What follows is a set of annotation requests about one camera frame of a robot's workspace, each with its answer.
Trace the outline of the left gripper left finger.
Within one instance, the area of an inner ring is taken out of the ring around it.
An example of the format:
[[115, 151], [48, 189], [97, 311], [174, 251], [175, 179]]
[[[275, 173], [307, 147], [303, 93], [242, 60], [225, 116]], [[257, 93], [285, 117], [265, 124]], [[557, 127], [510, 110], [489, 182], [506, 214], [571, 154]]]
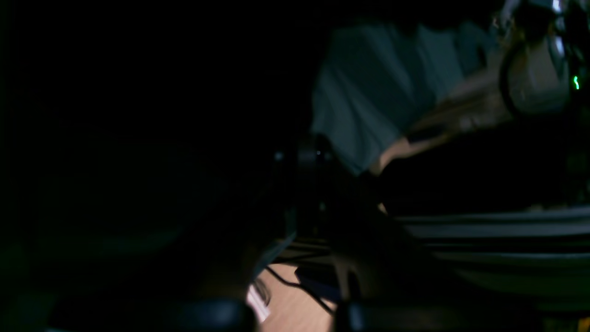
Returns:
[[186, 265], [192, 284], [184, 303], [186, 332], [257, 332], [248, 301], [254, 279], [276, 257], [270, 231], [212, 231], [194, 236]]

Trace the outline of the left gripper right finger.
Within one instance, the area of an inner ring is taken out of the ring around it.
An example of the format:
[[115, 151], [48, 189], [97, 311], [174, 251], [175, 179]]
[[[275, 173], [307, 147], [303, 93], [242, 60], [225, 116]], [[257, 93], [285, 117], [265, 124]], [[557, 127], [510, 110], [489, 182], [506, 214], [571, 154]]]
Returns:
[[341, 286], [333, 332], [459, 332], [451, 273], [376, 208], [327, 208]]

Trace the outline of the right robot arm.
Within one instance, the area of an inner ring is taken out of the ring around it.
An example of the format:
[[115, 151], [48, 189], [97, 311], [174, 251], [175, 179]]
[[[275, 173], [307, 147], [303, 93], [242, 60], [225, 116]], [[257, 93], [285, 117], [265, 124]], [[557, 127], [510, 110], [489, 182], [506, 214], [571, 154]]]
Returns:
[[514, 119], [589, 110], [587, 0], [508, 0], [499, 26], [507, 43], [499, 92]]

